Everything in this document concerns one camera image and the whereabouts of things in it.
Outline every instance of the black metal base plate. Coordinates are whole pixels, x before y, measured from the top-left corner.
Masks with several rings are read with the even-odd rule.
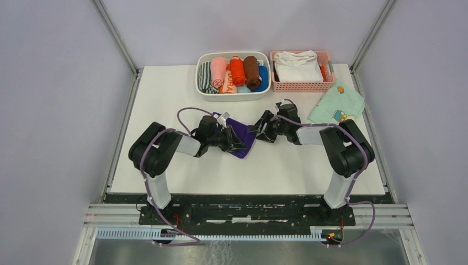
[[[184,231],[196,235],[309,235],[310,226],[338,227],[341,217],[344,225],[355,225],[351,207],[324,220],[316,204],[320,199],[321,196],[300,195],[174,194],[162,213],[172,224],[176,223],[177,214],[184,223]],[[237,218],[256,222],[238,222]],[[165,225],[151,206],[142,207],[139,224]]]

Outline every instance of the basket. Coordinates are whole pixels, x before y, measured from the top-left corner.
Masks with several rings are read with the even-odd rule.
[[[277,52],[270,53],[270,63],[272,69],[272,84],[275,92],[327,92],[335,83],[335,72],[333,71],[332,60],[327,51],[314,51],[318,56],[318,64],[325,66],[325,82],[279,82],[275,80],[276,72],[274,69],[273,56]],[[295,54],[303,51],[289,51]]]
[[[195,71],[195,89],[196,91],[208,101],[247,101],[247,100],[257,100],[263,98],[266,93],[270,90],[271,83],[268,83],[268,87],[261,92],[253,92],[253,93],[235,93],[235,94],[205,94],[200,91],[198,88],[198,76],[200,71],[200,65],[206,61],[211,61],[216,57],[224,57],[228,61],[234,56],[237,55],[241,59],[245,59],[247,56],[254,56],[257,60],[262,60],[263,65],[268,69],[269,73],[273,72],[273,69],[270,68],[270,64],[268,63],[268,56],[258,51],[230,51],[230,52],[215,52],[212,54],[205,54],[200,59],[198,59],[198,63],[196,64],[196,71]]]

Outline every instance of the light green cloth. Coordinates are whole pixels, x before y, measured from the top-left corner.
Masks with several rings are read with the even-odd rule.
[[[357,120],[363,113],[364,107],[364,98],[354,88],[348,87],[337,79],[307,118],[314,123]]]

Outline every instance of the pink plastic basket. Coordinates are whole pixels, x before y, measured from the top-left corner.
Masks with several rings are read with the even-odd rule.
[[[318,64],[325,66],[325,82],[277,82],[275,81],[274,74],[274,61],[273,56],[277,52],[272,51],[270,53],[270,63],[272,64],[272,84],[273,91],[275,92],[327,92],[335,83],[335,72],[333,71],[332,60],[330,54],[327,51],[315,51],[318,56]],[[303,51],[289,51],[296,54]]]

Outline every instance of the brown rolled towel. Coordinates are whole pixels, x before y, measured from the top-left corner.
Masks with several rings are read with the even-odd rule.
[[[258,73],[257,58],[249,56],[244,59],[244,72],[246,74],[246,85],[250,90],[258,88],[261,84],[261,80]]]

